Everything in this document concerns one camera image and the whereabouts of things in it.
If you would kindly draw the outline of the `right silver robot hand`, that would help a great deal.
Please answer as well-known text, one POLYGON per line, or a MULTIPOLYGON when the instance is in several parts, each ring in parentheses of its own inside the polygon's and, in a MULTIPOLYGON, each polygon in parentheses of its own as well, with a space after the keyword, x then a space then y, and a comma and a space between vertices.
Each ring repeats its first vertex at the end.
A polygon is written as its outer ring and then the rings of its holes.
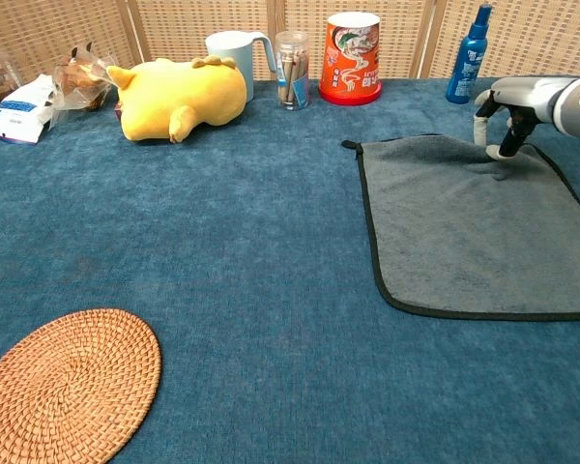
POLYGON ((553 122, 557 98, 574 77, 515 76, 496 80, 475 99, 474 142, 493 160, 509 160, 525 139, 542 123, 553 122), (488 119, 498 110, 509 110, 508 132, 500 145, 487 144, 488 119))

